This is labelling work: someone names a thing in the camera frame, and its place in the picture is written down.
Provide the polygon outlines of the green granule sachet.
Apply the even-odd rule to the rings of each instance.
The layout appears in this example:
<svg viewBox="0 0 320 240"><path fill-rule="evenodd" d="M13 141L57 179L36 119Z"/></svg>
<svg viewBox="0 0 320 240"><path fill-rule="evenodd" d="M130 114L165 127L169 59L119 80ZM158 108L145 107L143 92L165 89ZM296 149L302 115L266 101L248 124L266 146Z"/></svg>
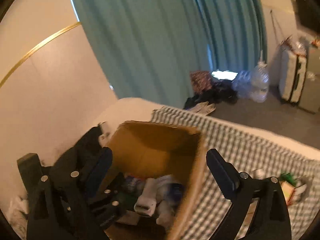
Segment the green granule sachet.
<svg viewBox="0 0 320 240"><path fill-rule="evenodd" d="M297 181L296 181L295 177L290 172L282 173L280 175L280 180L286 181L287 183L291 184L293 187L296 187L296 185L297 185Z"/></svg>

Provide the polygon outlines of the amoxicillin capsule medicine box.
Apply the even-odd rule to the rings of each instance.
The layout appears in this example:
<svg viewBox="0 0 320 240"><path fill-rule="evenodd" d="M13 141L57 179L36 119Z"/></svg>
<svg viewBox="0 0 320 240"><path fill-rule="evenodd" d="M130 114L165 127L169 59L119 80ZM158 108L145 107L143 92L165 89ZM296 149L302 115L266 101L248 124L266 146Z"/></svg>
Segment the amoxicillin capsule medicine box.
<svg viewBox="0 0 320 240"><path fill-rule="evenodd" d="M299 187L294 187L287 181L282 181L280 185L287 206L300 202L307 188L306 184L300 185Z"/></svg>

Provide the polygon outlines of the brown cardboard box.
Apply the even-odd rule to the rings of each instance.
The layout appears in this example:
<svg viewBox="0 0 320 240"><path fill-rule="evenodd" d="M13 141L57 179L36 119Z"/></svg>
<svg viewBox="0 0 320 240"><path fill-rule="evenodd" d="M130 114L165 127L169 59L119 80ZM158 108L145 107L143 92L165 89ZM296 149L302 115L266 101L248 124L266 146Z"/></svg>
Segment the brown cardboard box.
<svg viewBox="0 0 320 240"><path fill-rule="evenodd" d="M137 226L112 224L110 239L180 239L195 210L206 166L204 138L194 127L126 121L106 144L113 152L112 166L100 184L103 191L119 173L139 178L171 174L184 185L184 196L171 230L143 218Z"/></svg>

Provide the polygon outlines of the checkered bed sheet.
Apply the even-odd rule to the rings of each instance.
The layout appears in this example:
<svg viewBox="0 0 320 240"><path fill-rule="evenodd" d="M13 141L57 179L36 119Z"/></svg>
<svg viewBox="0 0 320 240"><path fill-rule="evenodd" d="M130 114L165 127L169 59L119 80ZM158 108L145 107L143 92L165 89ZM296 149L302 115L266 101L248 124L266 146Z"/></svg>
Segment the checkered bed sheet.
<svg viewBox="0 0 320 240"><path fill-rule="evenodd" d="M202 132L206 148L215 148L223 158L239 171L252 174L262 169L266 177L289 172L296 178L311 180L306 200L289 207L292 239L300 239L319 212L319 161L302 155L302 151L281 146L234 125L200 116L172 107L153 111L151 121L156 123L196 127ZM230 207L209 170L195 211L183 229L181 239L208 239Z"/></svg>

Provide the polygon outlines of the grey white sock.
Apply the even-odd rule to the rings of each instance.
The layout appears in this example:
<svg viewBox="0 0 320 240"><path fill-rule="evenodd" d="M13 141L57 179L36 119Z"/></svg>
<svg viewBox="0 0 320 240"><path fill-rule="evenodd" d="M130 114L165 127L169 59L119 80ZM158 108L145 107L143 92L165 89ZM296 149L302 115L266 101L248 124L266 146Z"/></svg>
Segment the grey white sock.
<svg viewBox="0 0 320 240"><path fill-rule="evenodd" d="M142 194L138 197L134 211L143 217L156 214L156 224L168 231L174 222L175 211L169 190L173 179L171 175L159 178L148 178L145 181Z"/></svg>

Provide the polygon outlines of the grey mini fridge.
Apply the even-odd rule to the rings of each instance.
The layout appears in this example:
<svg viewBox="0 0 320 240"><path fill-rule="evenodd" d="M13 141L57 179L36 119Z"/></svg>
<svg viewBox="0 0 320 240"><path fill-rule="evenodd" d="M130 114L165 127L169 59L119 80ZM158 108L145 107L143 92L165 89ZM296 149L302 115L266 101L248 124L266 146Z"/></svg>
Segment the grey mini fridge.
<svg viewBox="0 0 320 240"><path fill-rule="evenodd" d="M319 112L319 48L308 48L305 81L298 106L307 112Z"/></svg>

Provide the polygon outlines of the large clear water jug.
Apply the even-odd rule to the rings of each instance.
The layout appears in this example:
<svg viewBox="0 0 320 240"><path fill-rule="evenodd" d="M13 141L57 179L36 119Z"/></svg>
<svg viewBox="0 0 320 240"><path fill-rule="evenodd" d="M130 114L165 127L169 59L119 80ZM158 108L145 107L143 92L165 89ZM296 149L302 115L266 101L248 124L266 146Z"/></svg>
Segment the large clear water jug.
<svg viewBox="0 0 320 240"><path fill-rule="evenodd" d="M262 103L266 100L269 91L269 73L267 64L259 61L251 72L250 98Z"/></svg>

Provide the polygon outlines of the teal curtain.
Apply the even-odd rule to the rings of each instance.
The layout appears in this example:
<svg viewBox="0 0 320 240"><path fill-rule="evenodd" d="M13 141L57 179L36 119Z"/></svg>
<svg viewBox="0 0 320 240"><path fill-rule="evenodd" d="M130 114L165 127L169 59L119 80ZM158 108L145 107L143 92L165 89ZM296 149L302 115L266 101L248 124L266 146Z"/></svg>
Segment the teal curtain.
<svg viewBox="0 0 320 240"><path fill-rule="evenodd" d="M266 56L260 0L71 0L116 96L182 107L197 70L251 70Z"/></svg>

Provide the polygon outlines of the dark floral bag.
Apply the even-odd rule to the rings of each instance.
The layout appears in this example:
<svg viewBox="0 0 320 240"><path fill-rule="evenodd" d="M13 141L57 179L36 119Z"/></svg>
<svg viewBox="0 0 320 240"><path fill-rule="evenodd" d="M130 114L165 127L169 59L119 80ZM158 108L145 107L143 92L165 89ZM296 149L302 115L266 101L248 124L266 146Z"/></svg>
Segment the dark floral bag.
<svg viewBox="0 0 320 240"><path fill-rule="evenodd" d="M210 90L213 86L213 77L209 71L190 72L191 86L195 94Z"/></svg>

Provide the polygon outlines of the white suitcase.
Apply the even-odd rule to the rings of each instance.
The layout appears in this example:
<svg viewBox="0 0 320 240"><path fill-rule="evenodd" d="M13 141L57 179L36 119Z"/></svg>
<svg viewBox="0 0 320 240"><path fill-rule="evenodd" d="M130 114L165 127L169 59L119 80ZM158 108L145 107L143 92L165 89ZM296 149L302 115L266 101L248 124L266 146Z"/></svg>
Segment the white suitcase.
<svg viewBox="0 0 320 240"><path fill-rule="evenodd" d="M300 100L306 75L306 57L297 55L287 48L281 52L278 89L281 98L291 104Z"/></svg>

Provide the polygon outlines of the black wall television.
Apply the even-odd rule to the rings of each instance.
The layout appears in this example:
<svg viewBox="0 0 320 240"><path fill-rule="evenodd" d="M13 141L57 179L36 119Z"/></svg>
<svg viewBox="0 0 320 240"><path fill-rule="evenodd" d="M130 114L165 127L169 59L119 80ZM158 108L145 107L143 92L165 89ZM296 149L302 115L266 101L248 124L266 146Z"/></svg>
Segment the black wall television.
<svg viewBox="0 0 320 240"><path fill-rule="evenodd" d="M305 0L295 0L300 24L319 34L319 16Z"/></svg>

